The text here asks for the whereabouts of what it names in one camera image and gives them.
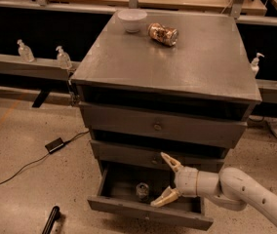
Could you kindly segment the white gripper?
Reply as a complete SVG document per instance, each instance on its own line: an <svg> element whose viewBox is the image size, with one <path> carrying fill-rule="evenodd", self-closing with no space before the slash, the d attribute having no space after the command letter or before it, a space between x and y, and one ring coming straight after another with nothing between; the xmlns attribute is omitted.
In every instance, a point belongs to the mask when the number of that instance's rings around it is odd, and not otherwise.
<svg viewBox="0 0 277 234"><path fill-rule="evenodd" d="M179 196L210 197L220 193L218 174L182 167L180 161L169 154L161 152L160 155L175 173L176 188L168 186L157 199L150 203L151 207L163 207L177 200Z"/></svg>

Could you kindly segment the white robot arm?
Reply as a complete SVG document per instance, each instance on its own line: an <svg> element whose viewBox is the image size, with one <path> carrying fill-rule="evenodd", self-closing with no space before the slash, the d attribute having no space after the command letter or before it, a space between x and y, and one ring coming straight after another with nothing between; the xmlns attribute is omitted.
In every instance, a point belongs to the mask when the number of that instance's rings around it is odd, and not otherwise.
<svg viewBox="0 0 277 234"><path fill-rule="evenodd" d="M220 173L198 171L182 165L167 153L161 157L175 173L175 188L168 186L150 203L160 208L179 197L204 197L231 211L242 211L252 206L277 227L277 195L261 186L243 171L227 167Z"/></svg>

